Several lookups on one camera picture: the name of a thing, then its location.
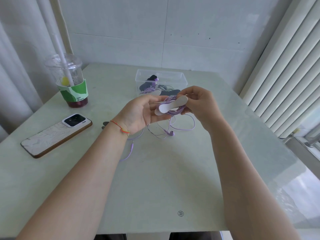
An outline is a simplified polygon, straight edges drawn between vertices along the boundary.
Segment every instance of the red string bracelet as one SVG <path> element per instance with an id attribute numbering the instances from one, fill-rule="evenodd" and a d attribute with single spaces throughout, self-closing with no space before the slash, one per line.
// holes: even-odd
<path id="1" fill-rule="evenodd" d="M 116 122 L 114 122 L 113 120 L 110 120 L 110 121 L 113 122 L 113 123 L 115 123 L 117 126 L 119 126 L 120 129 L 121 129 L 121 131 L 122 131 L 123 133 L 130 134 L 129 131 L 125 131 L 124 129 L 122 129 L 122 127 L 121 127 L 120 125 L 118 125 Z"/>

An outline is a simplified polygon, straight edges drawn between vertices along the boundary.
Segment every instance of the transparent plastic box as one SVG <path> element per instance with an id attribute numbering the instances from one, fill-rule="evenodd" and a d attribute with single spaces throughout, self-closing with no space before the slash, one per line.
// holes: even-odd
<path id="1" fill-rule="evenodd" d="M 157 76 L 158 81 L 148 81 L 152 75 Z M 188 82 L 182 72 L 168 72 L 155 70 L 138 69 L 136 74 L 137 96 L 140 95 L 146 88 L 166 88 L 168 90 L 182 90 L 187 87 Z"/>

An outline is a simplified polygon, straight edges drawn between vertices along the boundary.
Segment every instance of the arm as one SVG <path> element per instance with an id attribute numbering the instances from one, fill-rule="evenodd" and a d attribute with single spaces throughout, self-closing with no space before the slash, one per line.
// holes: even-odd
<path id="1" fill-rule="evenodd" d="M 182 114 L 194 113 L 211 136 L 226 224 L 233 239 L 300 239 L 223 118 L 212 93 L 193 86 L 179 94 L 189 97 Z"/>
<path id="2" fill-rule="evenodd" d="M 125 130 L 136 133 L 150 123 L 170 119 L 169 115 L 154 115 L 154 103 L 165 98 L 151 95 L 138 97 L 130 101 L 113 120 Z M 93 239 L 127 138 L 126 133 L 110 122 L 16 239 Z"/>

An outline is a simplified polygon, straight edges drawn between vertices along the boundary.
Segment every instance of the hand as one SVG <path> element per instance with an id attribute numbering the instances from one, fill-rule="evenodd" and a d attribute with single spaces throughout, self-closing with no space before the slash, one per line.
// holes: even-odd
<path id="1" fill-rule="evenodd" d="M 204 129 L 209 130 L 210 124 L 214 119 L 223 119 L 219 107 L 212 95 L 212 92 L 201 87 L 192 86 L 183 89 L 178 93 L 177 98 L 185 95 L 188 97 L 186 108 L 182 111 L 185 113 L 193 113 L 201 122 Z"/>
<path id="2" fill-rule="evenodd" d="M 168 96 L 139 96 L 129 103 L 114 117 L 113 121 L 118 123 L 124 130 L 134 134 L 147 125 L 161 121 L 169 120 L 170 115 L 164 114 L 161 116 L 155 115 L 157 102 L 164 101 Z"/>

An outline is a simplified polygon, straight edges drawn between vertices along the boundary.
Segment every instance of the plastic container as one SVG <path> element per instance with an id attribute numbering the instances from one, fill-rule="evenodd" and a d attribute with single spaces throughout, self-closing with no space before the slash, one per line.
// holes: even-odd
<path id="1" fill-rule="evenodd" d="M 157 81 L 147 80 L 152 75 L 157 76 Z M 160 88 L 162 91 L 182 90 L 187 87 L 188 82 L 182 72 L 168 72 L 156 70 L 138 69 L 136 74 L 136 89 L 137 96 L 140 95 L 146 88 Z"/>
<path id="2" fill-rule="evenodd" d="M 55 77 L 56 84 L 69 107 L 80 108 L 88 103 L 86 80 L 83 78 L 81 69 L 82 61 L 75 55 L 64 55 L 74 83 L 72 87 L 66 75 L 68 71 L 66 71 L 65 65 L 61 62 L 59 55 L 48 57 L 44 64 Z"/>

